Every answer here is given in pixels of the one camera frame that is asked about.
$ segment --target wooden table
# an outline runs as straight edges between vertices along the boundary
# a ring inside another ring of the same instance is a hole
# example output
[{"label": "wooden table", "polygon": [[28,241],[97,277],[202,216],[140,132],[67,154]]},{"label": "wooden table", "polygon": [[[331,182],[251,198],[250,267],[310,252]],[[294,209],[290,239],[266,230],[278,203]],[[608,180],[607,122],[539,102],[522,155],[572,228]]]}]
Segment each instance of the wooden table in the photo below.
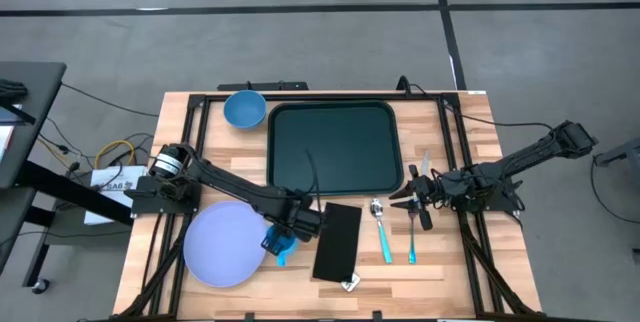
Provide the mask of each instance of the wooden table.
[{"label": "wooden table", "polygon": [[[179,142],[187,108],[193,92],[165,94],[153,142],[156,154],[163,144]],[[462,111],[470,116],[492,119],[489,100],[484,93],[460,92]],[[269,102],[269,109],[279,102]],[[430,168],[448,171],[442,131],[436,104],[428,101],[393,101],[389,103],[396,114],[402,159],[405,166],[420,166],[429,151]],[[247,178],[265,183],[267,123],[257,130],[241,131],[227,124],[222,113],[223,104],[214,103],[208,119],[203,156],[215,165]],[[198,113],[194,118],[192,140],[195,142]],[[455,123],[449,115],[458,165],[461,152]],[[494,161],[501,157],[496,130],[492,125],[465,120],[469,144],[475,163]],[[337,283],[311,277],[317,239],[301,244],[288,258],[287,267],[277,267],[268,255],[251,279],[234,288],[217,289],[198,282],[185,271],[178,312],[179,319],[243,318],[245,312],[255,312],[256,318],[371,318],[374,310],[381,310],[384,318],[472,317],[473,306],[462,253],[462,241],[455,214],[448,209],[433,210],[434,228],[428,232],[416,230],[417,265],[409,265],[409,219],[406,211],[385,208],[384,223],[393,253],[393,264],[384,263],[375,219],[368,213],[372,196],[327,197],[326,200],[365,209],[360,226],[356,273],[362,278],[352,293]],[[377,196],[385,207],[387,196]],[[230,197],[205,188],[201,208]],[[498,270],[513,290],[531,308],[540,310],[522,231],[504,213],[486,213],[487,226]],[[136,219],[127,252],[114,313],[128,307],[140,292],[142,273],[156,216]],[[177,222],[174,236],[177,234]],[[151,271],[159,252],[162,224],[155,244]],[[478,265],[486,310],[491,299],[486,276]],[[173,271],[167,274],[160,312],[166,312],[173,281]]]}]

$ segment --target black desk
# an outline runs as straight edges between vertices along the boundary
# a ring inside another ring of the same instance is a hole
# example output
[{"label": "black desk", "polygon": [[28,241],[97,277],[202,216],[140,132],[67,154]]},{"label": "black desk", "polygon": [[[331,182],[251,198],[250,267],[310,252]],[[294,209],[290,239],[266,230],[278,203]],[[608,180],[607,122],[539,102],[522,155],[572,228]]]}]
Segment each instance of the black desk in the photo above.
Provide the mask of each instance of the black desk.
[{"label": "black desk", "polygon": [[[22,111],[35,118],[33,125],[14,127],[8,148],[0,160],[0,242],[15,238],[23,222],[47,228],[52,226],[54,211],[31,206],[36,190],[127,226],[133,225],[129,207],[27,160],[62,85],[66,68],[64,63],[0,62],[0,78],[22,82],[26,86],[28,96],[16,103],[22,105]],[[0,246],[0,272],[14,242]],[[25,285],[35,283],[34,278],[47,249],[48,244],[43,239]]]}]

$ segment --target cutlery handle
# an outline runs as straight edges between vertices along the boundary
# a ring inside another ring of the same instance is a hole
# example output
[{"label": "cutlery handle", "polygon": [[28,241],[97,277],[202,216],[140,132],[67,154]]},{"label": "cutlery handle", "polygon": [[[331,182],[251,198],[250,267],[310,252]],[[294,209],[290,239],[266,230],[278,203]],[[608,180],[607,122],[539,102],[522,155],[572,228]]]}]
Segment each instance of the cutlery handle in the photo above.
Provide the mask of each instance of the cutlery handle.
[{"label": "cutlery handle", "polygon": [[378,232],[380,233],[380,244],[382,245],[382,255],[384,256],[384,261],[389,264],[392,262],[391,260],[391,249],[389,248],[389,242],[387,242],[387,235],[384,233],[384,227],[382,226],[382,222],[378,220]]},{"label": "cutlery handle", "polygon": [[411,219],[411,246],[409,247],[409,264],[416,264],[418,258],[416,257],[416,247],[413,242],[413,218]]}]

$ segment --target plastic tray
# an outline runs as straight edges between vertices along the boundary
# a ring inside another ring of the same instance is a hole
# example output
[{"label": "plastic tray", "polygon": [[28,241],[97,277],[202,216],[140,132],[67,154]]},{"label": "plastic tray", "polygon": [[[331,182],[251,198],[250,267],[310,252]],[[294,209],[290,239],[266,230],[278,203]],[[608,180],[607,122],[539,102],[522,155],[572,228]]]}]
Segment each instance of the plastic tray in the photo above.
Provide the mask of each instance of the plastic tray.
[{"label": "plastic tray", "polygon": [[385,194],[403,182],[393,109],[382,101],[287,103],[269,115],[267,183],[323,195]]}]

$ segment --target table frame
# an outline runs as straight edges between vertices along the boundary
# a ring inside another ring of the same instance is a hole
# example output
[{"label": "table frame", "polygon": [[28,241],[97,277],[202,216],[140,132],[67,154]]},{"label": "table frame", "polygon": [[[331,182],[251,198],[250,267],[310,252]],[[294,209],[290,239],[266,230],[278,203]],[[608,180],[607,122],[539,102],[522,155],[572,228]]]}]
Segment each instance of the table frame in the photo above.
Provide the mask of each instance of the table frame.
[{"label": "table frame", "polygon": [[[451,138],[451,131],[449,128],[448,117],[446,110],[450,109],[454,113],[455,125],[458,130],[458,136],[460,140],[460,146],[462,151],[462,159],[465,166],[472,165],[471,150],[467,139],[464,121],[462,117],[462,111],[460,106],[460,99],[456,92],[444,92],[444,93],[418,93],[414,94],[411,91],[408,80],[402,76],[396,90],[404,91],[404,93],[309,93],[301,95],[299,93],[282,93],[282,94],[265,94],[264,97],[267,101],[340,101],[340,100],[382,100],[382,101],[432,101],[437,104],[438,115],[442,128],[442,135],[444,139],[444,147],[447,155],[447,162],[450,170],[457,168],[455,151],[453,148],[453,141]],[[209,117],[209,110],[212,103],[224,102],[227,99],[227,95],[205,95],[205,94],[192,94],[189,96],[187,112],[185,116],[184,128],[182,131],[182,142],[188,143],[189,136],[193,127],[193,119],[196,108],[201,106],[202,112],[200,114],[200,123],[198,126],[195,151],[198,156],[202,156],[204,149],[205,135],[207,129],[207,121]],[[476,228],[478,231],[478,237],[480,243],[477,242],[471,232],[467,214],[465,212],[457,212],[458,222],[460,227],[460,235],[463,240],[463,250],[465,255],[466,268],[469,277],[470,292],[473,300],[474,312],[477,318],[506,318],[506,319],[522,319],[524,320],[552,320],[543,314],[531,315],[533,310],[528,309],[519,300],[517,295],[511,290],[506,281],[502,278],[500,273],[493,265],[493,257],[491,253],[491,245],[489,242],[489,236],[487,232],[487,226],[482,211],[474,214]],[[172,239],[172,232],[175,223],[175,214],[169,214],[167,216],[167,223],[165,224],[164,233],[162,236],[159,261],[162,261],[167,257],[169,252],[169,246]],[[191,223],[193,214],[184,216],[184,224]],[[475,260],[481,264],[481,266],[487,272],[489,277],[489,289],[491,294],[491,301],[493,304],[493,313],[487,313],[484,309],[482,301],[482,295],[480,292],[480,283],[478,279],[478,272],[475,265]],[[148,317],[159,318],[175,318],[178,312],[178,305],[180,303],[180,294],[182,281],[184,277],[184,259],[182,256],[178,257],[176,264],[176,270],[173,276],[172,290],[170,292],[170,302],[168,314],[158,315],[158,309],[160,305],[160,296],[162,295],[161,283],[154,294],[151,297],[151,304]],[[510,315],[504,313],[504,307],[502,305],[502,299],[509,304],[516,314]],[[372,311],[374,320],[382,320],[382,316],[379,311]],[[245,320],[252,320],[253,314],[247,313]],[[431,319],[403,319],[403,321],[430,321]]]}]

